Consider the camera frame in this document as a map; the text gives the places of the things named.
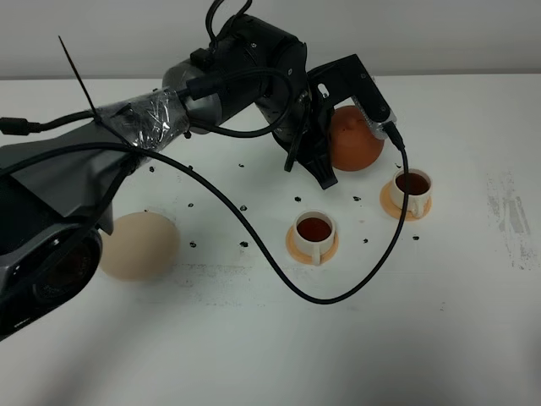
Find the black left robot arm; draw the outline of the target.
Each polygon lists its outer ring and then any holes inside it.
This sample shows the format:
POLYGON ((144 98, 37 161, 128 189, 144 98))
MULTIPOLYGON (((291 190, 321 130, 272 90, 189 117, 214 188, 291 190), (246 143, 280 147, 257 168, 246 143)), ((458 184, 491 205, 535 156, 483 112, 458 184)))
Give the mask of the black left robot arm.
POLYGON ((226 134, 223 124, 255 105, 267 132, 328 189, 336 183, 328 112, 314 96, 307 47, 245 13, 210 45, 168 69, 161 88, 49 123, 3 118, 3 134, 75 124, 50 140, 1 149, 1 335, 9 337, 77 295, 94 276, 101 235, 122 182, 153 153, 190 133, 226 134))

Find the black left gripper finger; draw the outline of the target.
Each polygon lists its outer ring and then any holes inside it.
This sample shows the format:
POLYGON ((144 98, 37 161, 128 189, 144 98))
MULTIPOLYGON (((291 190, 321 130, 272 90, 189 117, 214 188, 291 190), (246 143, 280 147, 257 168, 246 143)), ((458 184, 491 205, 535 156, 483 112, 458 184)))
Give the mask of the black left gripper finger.
POLYGON ((329 189, 337 184, 332 165, 326 159, 315 158, 302 163, 302 166, 315 178, 322 189, 329 189))

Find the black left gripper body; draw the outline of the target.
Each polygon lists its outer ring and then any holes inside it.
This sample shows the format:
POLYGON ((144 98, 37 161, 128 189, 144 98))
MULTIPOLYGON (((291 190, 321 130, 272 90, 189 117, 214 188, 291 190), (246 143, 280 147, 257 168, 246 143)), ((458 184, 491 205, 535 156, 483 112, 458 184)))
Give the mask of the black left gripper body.
POLYGON ((256 134, 273 135, 287 153, 285 169, 295 162, 306 169, 331 169, 330 127, 338 103, 338 71, 313 69, 305 80, 297 80, 267 69, 259 77, 267 86, 255 105, 269 124, 256 134))

